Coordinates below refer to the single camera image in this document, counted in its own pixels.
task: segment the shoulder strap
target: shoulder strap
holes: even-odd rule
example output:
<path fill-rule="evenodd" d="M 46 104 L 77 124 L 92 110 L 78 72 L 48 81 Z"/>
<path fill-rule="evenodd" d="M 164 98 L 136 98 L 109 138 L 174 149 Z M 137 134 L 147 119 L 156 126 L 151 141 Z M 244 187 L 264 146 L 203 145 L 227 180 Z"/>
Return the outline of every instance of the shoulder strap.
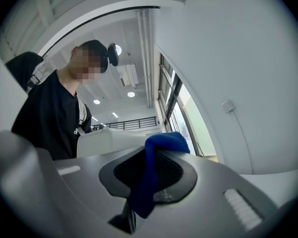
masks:
<path fill-rule="evenodd" d="M 34 86 L 42 84 L 44 80 L 49 76 L 46 75 L 45 70 L 46 68 L 44 61 L 35 66 L 32 76 L 27 84 L 26 93 L 29 93 Z"/>
<path fill-rule="evenodd" d="M 79 125 L 82 125 L 87 118 L 87 111 L 83 101 L 81 101 L 81 99 L 78 96 L 77 96 L 77 99 L 78 99 L 78 107 L 79 107 Z"/>

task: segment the blue cloth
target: blue cloth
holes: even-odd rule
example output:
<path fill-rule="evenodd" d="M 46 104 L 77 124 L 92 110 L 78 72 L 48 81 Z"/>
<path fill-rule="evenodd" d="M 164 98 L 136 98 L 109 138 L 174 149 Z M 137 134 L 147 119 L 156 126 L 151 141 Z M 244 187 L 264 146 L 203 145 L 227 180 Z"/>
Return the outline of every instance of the blue cloth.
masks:
<path fill-rule="evenodd" d="M 186 140 L 179 132 L 161 133 L 153 135 L 146 140 L 145 172 L 137 186 L 132 188 L 129 197 L 131 209 L 144 219 L 153 210 L 153 195 L 158 192 L 158 180 L 154 171 L 155 147 L 169 151 L 190 153 Z"/>

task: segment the neck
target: neck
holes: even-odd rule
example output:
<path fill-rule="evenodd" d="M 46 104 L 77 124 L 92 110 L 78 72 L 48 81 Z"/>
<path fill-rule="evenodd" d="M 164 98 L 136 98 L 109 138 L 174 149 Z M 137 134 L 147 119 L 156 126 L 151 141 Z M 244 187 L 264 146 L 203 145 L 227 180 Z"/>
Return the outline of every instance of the neck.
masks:
<path fill-rule="evenodd" d="M 74 79 L 70 73 L 69 67 L 65 66 L 63 69 L 57 71 L 57 75 L 60 83 L 73 95 L 75 96 L 76 89 L 80 82 Z"/>

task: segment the black railing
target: black railing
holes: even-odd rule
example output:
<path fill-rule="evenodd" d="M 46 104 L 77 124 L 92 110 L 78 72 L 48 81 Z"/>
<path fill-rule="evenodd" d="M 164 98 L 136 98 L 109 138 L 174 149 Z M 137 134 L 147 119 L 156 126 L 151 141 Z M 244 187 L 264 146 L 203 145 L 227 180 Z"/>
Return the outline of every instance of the black railing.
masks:
<path fill-rule="evenodd" d="M 92 130 L 100 130 L 103 128 L 121 129 L 121 130 L 131 130 L 131 129 L 141 129 L 147 127 L 157 126 L 156 117 L 142 118 L 129 121 L 120 121 L 105 123 L 104 125 L 92 125 Z"/>

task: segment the cable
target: cable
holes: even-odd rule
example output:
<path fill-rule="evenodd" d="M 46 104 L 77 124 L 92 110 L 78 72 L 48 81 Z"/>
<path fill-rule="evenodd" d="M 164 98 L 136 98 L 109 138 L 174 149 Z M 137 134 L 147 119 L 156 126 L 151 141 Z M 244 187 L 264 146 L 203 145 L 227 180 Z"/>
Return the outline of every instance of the cable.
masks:
<path fill-rule="evenodd" d="M 241 127 L 241 125 L 240 125 L 240 123 L 239 123 L 239 121 L 238 121 L 238 119 L 237 119 L 237 117 L 236 117 L 236 115 L 235 115 L 234 110 L 232 110 L 231 113 L 233 114 L 233 116 L 234 116 L 234 118 L 235 118 L 235 120 L 236 120 L 236 122 L 237 122 L 237 124 L 238 124 L 238 126 L 239 126 L 240 132 L 241 132 L 242 135 L 243 135 L 244 142 L 245 142 L 245 145 L 246 145 L 246 148 L 247 148 L 247 152 L 248 152 L 249 161 L 250 161 L 251 172 L 252 172 L 252 175 L 253 175 L 253 174 L 254 174 L 254 170 L 253 170 L 253 162 L 252 162 L 252 158 L 251 158 L 251 156 L 250 156 L 249 148 L 248 148 L 248 145 L 247 145 L 247 141 L 246 141 L 246 138 L 245 138 L 243 129 L 242 129 L 242 127 Z"/>

